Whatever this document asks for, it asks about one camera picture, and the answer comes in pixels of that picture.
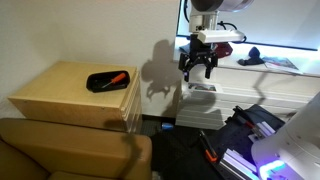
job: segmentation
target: wooden cabinet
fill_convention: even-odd
[[[89,75],[125,70],[126,89],[92,93]],[[60,61],[9,97],[28,119],[125,132],[139,132],[141,95],[136,67]]]

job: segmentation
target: black tray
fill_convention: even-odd
[[[111,82],[113,78],[118,76],[121,73],[125,73],[126,77],[120,80],[117,83],[110,84],[106,87],[104,85]],[[112,71],[112,72],[103,72],[103,73],[96,73],[91,74],[87,79],[87,89],[94,93],[97,92],[105,92],[105,91],[113,91],[118,89],[125,89],[127,88],[128,84],[130,83],[130,76],[127,71]]]

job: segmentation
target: brown couch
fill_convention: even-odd
[[[0,119],[0,138],[0,179],[151,179],[147,136]]]

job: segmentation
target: cabinet top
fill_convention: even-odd
[[[9,99],[120,108],[133,88],[133,81],[126,89],[116,91],[92,93],[86,88],[89,75],[119,70],[127,71],[131,79],[137,76],[136,67],[59,61]]]

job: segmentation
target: screwdriver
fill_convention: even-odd
[[[126,74],[125,73],[121,73],[118,76],[116,76],[115,78],[111,79],[111,82],[109,82],[106,85],[103,85],[102,88],[105,88],[105,87],[109,86],[110,84],[115,84],[115,83],[121,81],[125,77],[126,77]]]

